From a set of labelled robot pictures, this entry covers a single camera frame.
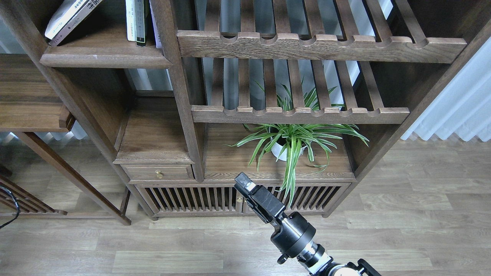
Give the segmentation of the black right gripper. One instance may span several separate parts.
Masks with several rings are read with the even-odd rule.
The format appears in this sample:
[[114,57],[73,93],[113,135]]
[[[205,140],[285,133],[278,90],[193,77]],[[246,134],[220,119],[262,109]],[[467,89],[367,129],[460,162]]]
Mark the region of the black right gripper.
[[265,223],[274,226],[272,243],[282,258],[310,258],[317,253],[313,237],[316,229],[298,212],[284,213],[285,206],[266,187],[256,185],[244,172],[235,178],[234,187],[242,194],[250,208]]

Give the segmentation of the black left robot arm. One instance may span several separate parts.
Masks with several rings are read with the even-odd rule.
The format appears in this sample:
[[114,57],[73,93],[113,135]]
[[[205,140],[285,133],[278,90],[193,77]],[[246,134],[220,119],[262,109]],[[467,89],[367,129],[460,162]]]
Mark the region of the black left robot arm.
[[11,190],[9,190],[9,188],[4,187],[3,185],[1,185],[0,188],[2,189],[2,191],[4,191],[7,194],[8,197],[10,197],[10,199],[14,205],[14,209],[16,211],[14,218],[10,219],[9,221],[3,223],[0,226],[0,229],[2,229],[4,227],[6,227],[7,225],[9,225],[10,223],[14,222],[14,220],[16,220],[19,217],[21,210],[20,210],[19,201],[18,201],[17,197],[13,194],[13,192]]

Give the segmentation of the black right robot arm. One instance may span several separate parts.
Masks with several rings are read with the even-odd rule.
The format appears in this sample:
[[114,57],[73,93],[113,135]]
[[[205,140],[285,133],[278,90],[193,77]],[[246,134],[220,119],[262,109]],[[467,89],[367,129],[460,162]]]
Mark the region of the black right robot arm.
[[270,240],[282,255],[277,260],[283,264],[288,258],[296,258],[312,276],[379,276],[380,273],[364,259],[358,264],[352,262],[339,264],[327,254],[319,243],[313,241],[316,228],[299,212],[286,215],[286,206],[263,185],[256,185],[241,172],[235,178],[235,188],[240,192],[248,206],[265,223],[274,226],[275,232]]

